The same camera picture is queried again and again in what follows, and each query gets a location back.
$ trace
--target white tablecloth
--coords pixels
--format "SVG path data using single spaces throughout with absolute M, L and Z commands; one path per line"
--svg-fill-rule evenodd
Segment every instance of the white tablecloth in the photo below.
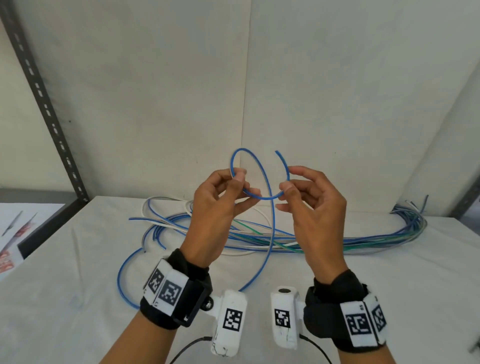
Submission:
M 140 215 L 142 202 L 96 197 L 0 283 L 0 363 L 100 361 L 135 315 L 120 298 L 116 277 L 149 226 L 127 220 Z M 154 205 L 164 215 L 183 210 L 180 202 Z M 252 210 L 244 218 L 263 223 Z M 480 334 L 480 237 L 451 218 L 427 220 L 428 228 L 416 241 L 375 255 L 348 256 L 347 263 L 379 297 L 398 363 L 478 363 L 467 349 Z M 277 221 L 279 228 L 292 231 L 290 215 L 279 213 Z M 349 213 L 345 235 L 388 233 L 401 226 L 397 216 Z M 174 231 L 161 236 L 169 251 L 182 238 Z M 136 301 L 164 254 L 151 240 L 147 246 L 148 252 L 134 259 L 124 275 L 124 287 Z M 261 253 L 220 257 L 211 266 L 214 294 L 240 288 L 263 258 Z M 199 343 L 178 363 L 326 363 L 311 344 L 302 341 L 297 351 L 288 351 L 277 347 L 272 336 L 270 291 L 290 285 L 304 297 L 311 283 L 302 255 L 272 255 L 246 291 L 249 306 L 239 354 L 232 360 L 215 357 L 208 343 Z M 179 330 L 170 358 L 193 339 L 211 335 L 212 326 L 213 318 L 200 312 L 190 328 Z M 305 329 L 304 334 L 312 337 Z M 331 341 L 315 340 L 338 363 Z

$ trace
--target black wrist strap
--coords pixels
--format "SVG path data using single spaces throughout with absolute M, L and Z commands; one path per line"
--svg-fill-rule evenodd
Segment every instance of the black wrist strap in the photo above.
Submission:
M 190 326 L 202 303 L 212 292 L 212 282 L 208 274 L 208 268 L 200 268 L 187 262 L 179 249 L 176 249 L 166 261 L 174 270 L 188 277 L 188 281 L 175 303 L 176 306 L 172 315 L 167 315 L 153 307 L 144 297 L 140 301 L 140 311 L 155 325 L 167 330 L 175 330 L 180 325 Z M 152 279 L 153 274 L 152 272 L 144 288 Z
M 352 344 L 340 303 L 362 301 L 368 290 L 351 270 L 340 274 L 332 284 L 321 284 L 316 279 L 313 284 L 307 291 L 303 311 L 305 327 L 313 335 L 331 338 L 343 352 L 372 352 L 384 346 L 354 347 Z

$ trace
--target bundle of wires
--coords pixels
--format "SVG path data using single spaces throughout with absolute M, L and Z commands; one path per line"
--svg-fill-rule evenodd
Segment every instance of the bundle of wires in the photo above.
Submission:
M 247 282 L 239 291 L 245 290 L 249 287 L 260 275 L 263 268 L 265 267 L 268 258 L 271 253 L 286 253 L 286 254 L 302 254 L 303 251 L 298 245 L 295 239 L 295 235 L 289 232 L 277 229 L 275 227 L 275 207 L 273 199 L 279 197 L 280 194 L 272 196 L 272 191 L 270 188 L 270 183 L 266 176 L 265 170 L 263 169 L 260 161 L 255 157 L 255 155 L 248 149 L 240 148 L 237 150 L 231 159 L 230 170 L 233 173 L 233 159 L 236 153 L 240 150 L 244 150 L 255 159 L 257 164 L 264 175 L 265 182 L 268 187 L 269 196 L 264 197 L 263 199 L 270 200 L 270 207 L 272 210 L 272 221 L 258 208 L 254 208 L 259 212 L 263 218 L 266 220 L 265 224 L 260 224 L 257 222 L 246 221 L 242 219 L 234 219 L 232 226 L 230 227 L 228 242 L 225 246 L 225 250 L 222 253 L 223 255 L 247 255 L 256 252 L 266 253 L 265 260 L 263 261 L 260 269 L 252 277 L 252 279 Z M 288 168 L 285 160 L 279 152 L 276 152 L 277 155 L 282 160 L 284 167 L 287 171 L 287 179 L 289 179 Z M 344 238 L 344 252 L 346 254 L 371 254 L 376 253 L 382 250 L 391 249 L 407 242 L 410 242 L 416 239 L 426 228 L 427 221 L 423 217 L 422 213 L 425 209 L 428 196 L 425 198 L 423 207 L 418 209 L 413 203 L 407 202 L 410 207 L 405 207 L 401 205 L 395 205 L 391 214 L 399 215 L 404 221 L 405 226 L 398 231 L 395 231 L 390 234 L 383 235 L 373 235 L 365 237 L 354 237 L 354 238 Z M 134 251 L 122 264 L 117 275 L 117 287 L 122 298 L 133 308 L 138 309 L 139 306 L 132 302 L 123 292 L 121 287 L 121 274 L 125 266 L 132 260 L 132 258 L 140 252 L 145 252 L 145 241 L 148 236 L 151 234 L 152 239 L 160 245 L 160 247 L 166 250 L 166 246 L 161 242 L 160 236 L 165 229 L 174 229 L 182 235 L 185 235 L 188 231 L 188 227 L 181 225 L 182 221 L 190 219 L 192 216 L 192 201 L 185 201 L 185 211 L 176 213 L 170 216 L 161 216 L 154 210 L 152 207 L 151 201 L 154 199 L 167 199 L 175 200 L 169 197 L 150 197 L 146 199 L 142 206 L 142 217 L 130 218 L 129 220 L 143 220 L 149 221 L 152 225 L 145 231 L 142 237 L 142 247 Z M 153 217 L 148 217 L 144 212 L 145 209 Z

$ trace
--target forearm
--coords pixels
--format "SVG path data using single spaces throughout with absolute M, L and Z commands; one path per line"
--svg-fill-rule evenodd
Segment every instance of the forearm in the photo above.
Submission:
M 395 360 L 387 346 L 375 352 L 365 352 L 352 354 L 349 352 L 338 351 L 340 362 L 342 364 L 395 364 Z
M 166 330 L 138 312 L 100 364 L 163 364 L 176 330 Z

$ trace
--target human hand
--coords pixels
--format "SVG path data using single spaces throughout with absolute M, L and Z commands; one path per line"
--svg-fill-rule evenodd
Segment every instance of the human hand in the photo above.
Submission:
M 245 181 L 245 169 L 235 168 L 234 171 L 232 179 L 229 169 L 216 170 L 195 191 L 192 221 L 180 251 L 188 262 L 196 266 L 206 268 L 220 256 L 232 220 L 260 201 L 250 197 L 235 204 L 239 198 L 248 197 L 243 188 L 261 195 L 258 188 L 251 188 Z
M 330 284 L 348 269 L 343 257 L 347 201 L 322 172 L 303 166 L 288 169 L 310 181 L 282 182 L 279 200 L 287 203 L 276 207 L 293 215 L 295 237 L 308 265 L 320 283 Z

